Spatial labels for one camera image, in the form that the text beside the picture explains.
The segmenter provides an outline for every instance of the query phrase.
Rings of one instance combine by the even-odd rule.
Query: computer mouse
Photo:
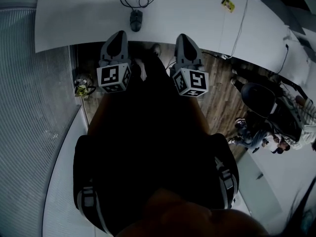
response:
[[[140,10],[134,10],[130,14],[130,27],[133,32],[138,32],[142,27],[143,13]]]

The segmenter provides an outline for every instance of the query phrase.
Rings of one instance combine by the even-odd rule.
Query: desk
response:
[[[200,48],[231,55],[246,0],[231,0],[236,6],[233,13],[221,1],[155,0],[141,9],[143,25],[135,33],[129,27],[131,9],[119,0],[38,0],[36,52],[106,41],[113,33],[124,30],[128,40],[164,43],[175,43],[178,35],[185,33]],[[290,34],[288,27],[261,1],[249,0],[234,57],[278,72],[286,55],[283,38]],[[295,41],[288,45],[290,51],[280,74],[304,84],[310,69],[307,54]]]

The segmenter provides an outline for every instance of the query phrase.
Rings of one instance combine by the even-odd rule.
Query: hair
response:
[[[291,146],[286,142],[286,140],[281,136],[281,142],[285,142],[287,144],[286,148],[284,149],[284,151],[289,151],[291,149]]]
[[[278,153],[279,155],[281,155],[282,153],[283,153],[283,149],[282,148],[277,148],[277,149],[275,149],[273,152],[272,152],[272,154],[275,154],[275,153]]]
[[[316,178],[312,180],[308,190],[306,191],[304,197],[299,203],[294,213],[291,213],[287,225],[283,232],[277,237],[314,237],[316,236],[316,219],[314,218],[309,225],[308,229],[302,229],[302,223],[307,219],[307,216],[310,215],[311,211],[305,211],[305,205],[307,199],[313,189]]]
[[[289,144],[287,144],[286,148],[284,149],[285,151],[289,151],[291,148],[291,146]]]

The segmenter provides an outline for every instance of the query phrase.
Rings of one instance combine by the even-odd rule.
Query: wooden floor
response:
[[[94,78],[94,84],[97,85],[96,68],[98,67],[99,54],[102,42],[81,44],[79,50],[79,68],[81,71],[88,72]],[[137,48],[139,43],[130,42],[129,46]],[[143,42],[145,48],[150,48],[152,43]],[[160,59],[165,67],[175,61],[173,44],[161,43],[162,53]],[[203,54],[205,70],[209,73],[209,92],[198,98],[199,105],[207,118],[211,134],[222,133],[227,139],[234,137],[237,132],[235,130],[235,119],[245,117],[248,108],[241,100],[240,93],[230,83],[234,74],[231,72],[232,63],[241,63],[235,58],[224,60],[215,58],[208,54]],[[268,71],[255,66],[253,64],[242,61],[246,69],[255,70],[261,75],[267,75]],[[146,78],[143,64],[140,63],[142,79]],[[88,119],[92,120],[94,113],[102,99],[103,92],[97,89],[88,99],[85,99],[85,108]],[[230,145],[236,160],[238,160],[245,152],[246,148],[242,146]]]

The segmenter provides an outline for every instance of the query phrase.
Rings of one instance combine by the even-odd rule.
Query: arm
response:
[[[102,124],[108,119],[110,112],[110,105],[113,100],[110,94],[105,94],[101,100],[101,103],[95,112],[93,119],[88,128],[88,135],[96,135],[100,131]]]
[[[300,95],[297,95],[295,97],[295,101],[296,101],[297,104],[299,104],[302,107],[304,107],[305,104],[306,104],[306,100],[303,97],[301,97]]]
[[[272,136],[275,143],[279,143],[280,139],[274,133],[268,131],[268,136]]]
[[[198,127],[201,128],[201,130],[204,133],[209,134],[209,125],[208,122],[201,110],[201,108],[198,105],[198,100],[195,97],[190,97],[188,100],[188,111],[191,113],[192,117],[194,117],[194,121]]]

